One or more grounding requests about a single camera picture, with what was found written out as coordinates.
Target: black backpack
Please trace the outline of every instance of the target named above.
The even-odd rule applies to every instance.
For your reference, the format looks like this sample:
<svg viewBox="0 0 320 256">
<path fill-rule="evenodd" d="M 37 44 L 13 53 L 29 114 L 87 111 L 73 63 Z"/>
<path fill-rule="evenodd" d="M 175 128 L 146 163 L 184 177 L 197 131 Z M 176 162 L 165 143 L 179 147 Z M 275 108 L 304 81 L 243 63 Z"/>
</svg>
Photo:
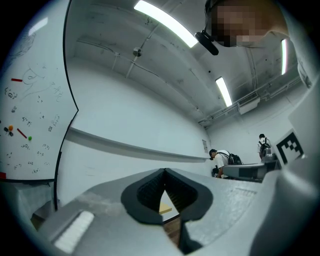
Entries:
<svg viewBox="0 0 320 256">
<path fill-rule="evenodd" d="M 228 157 L 228 165 L 230 165 L 230 166 L 233 166 L 233 165 L 237 165 L 238 166 L 238 165 L 242 165 L 243 164 L 241 159 L 240 159 L 240 157 L 238 155 L 236 155 L 236 154 L 229 153 L 229 155 L 227 155 L 227 154 L 222 153 L 222 152 L 218 152 L 218 154 Z"/>
<path fill-rule="evenodd" d="M 261 147 L 260 147 L 260 153 L 263 154 L 263 152 L 266 149 L 271 149 L 271 146 L 267 143 L 267 138 L 264 138 L 264 143 L 262 144 L 261 141 L 259 141 Z"/>
</svg>

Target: yellow object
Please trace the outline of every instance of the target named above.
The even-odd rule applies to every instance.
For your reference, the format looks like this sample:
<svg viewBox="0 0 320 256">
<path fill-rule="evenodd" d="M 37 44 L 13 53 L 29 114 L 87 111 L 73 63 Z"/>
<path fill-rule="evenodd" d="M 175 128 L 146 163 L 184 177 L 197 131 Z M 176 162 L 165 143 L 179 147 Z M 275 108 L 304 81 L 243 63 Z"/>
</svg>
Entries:
<svg viewBox="0 0 320 256">
<path fill-rule="evenodd" d="M 172 208 L 169 205 L 167 205 L 163 202 L 160 202 L 159 214 L 165 214 L 170 211 L 172 211 Z"/>
</svg>

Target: whiteboard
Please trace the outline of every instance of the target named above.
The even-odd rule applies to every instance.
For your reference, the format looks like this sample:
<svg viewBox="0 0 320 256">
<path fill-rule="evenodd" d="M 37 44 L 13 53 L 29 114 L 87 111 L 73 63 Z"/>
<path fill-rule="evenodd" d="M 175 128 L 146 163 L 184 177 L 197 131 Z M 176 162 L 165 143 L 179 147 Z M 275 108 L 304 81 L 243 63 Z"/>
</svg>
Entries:
<svg viewBox="0 0 320 256">
<path fill-rule="evenodd" d="M 2 180 L 55 178 L 65 134 L 78 112 L 64 61 L 68 5 L 67 0 L 55 0 L 41 9 L 21 32 L 2 66 Z"/>
</svg>

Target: ceiling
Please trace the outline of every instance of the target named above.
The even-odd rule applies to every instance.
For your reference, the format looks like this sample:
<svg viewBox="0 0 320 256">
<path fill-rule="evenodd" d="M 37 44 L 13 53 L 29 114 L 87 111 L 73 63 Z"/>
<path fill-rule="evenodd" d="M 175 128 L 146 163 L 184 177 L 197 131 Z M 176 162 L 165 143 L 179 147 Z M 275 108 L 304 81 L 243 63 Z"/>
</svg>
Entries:
<svg viewBox="0 0 320 256">
<path fill-rule="evenodd" d="M 193 35 L 204 28 L 205 1 L 147 0 L 170 13 Z M 254 90 L 261 97 L 266 90 L 273 93 L 299 77 L 291 42 L 288 72 L 281 75 L 281 34 L 269 33 L 257 48 L 217 44 L 219 54 L 213 56 L 200 43 L 189 48 L 171 30 L 134 10 L 137 2 L 72 0 L 66 28 L 67 57 L 100 64 L 148 87 L 204 127 L 226 108 L 217 78 L 224 78 L 234 103 Z M 142 55 L 135 58 L 137 47 L 142 47 Z"/>
</svg>

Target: red object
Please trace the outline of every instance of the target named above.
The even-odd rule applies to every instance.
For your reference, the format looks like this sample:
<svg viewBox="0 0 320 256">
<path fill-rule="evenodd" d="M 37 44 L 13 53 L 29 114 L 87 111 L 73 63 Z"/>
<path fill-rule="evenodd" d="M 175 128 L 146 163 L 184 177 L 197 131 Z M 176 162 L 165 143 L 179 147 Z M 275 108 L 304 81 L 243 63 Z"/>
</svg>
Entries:
<svg viewBox="0 0 320 256">
<path fill-rule="evenodd" d="M 6 179 L 6 178 L 7 178 L 6 174 L 0 171 L 0 179 Z"/>
<path fill-rule="evenodd" d="M 11 78 L 11 81 L 22 82 L 22 79 Z"/>
<path fill-rule="evenodd" d="M 21 133 L 21 135 L 22 135 L 25 139 L 27 138 L 27 136 L 24 135 L 23 132 L 19 130 L 19 128 L 17 128 L 17 131 L 18 131 L 19 133 Z"/>
</svg>

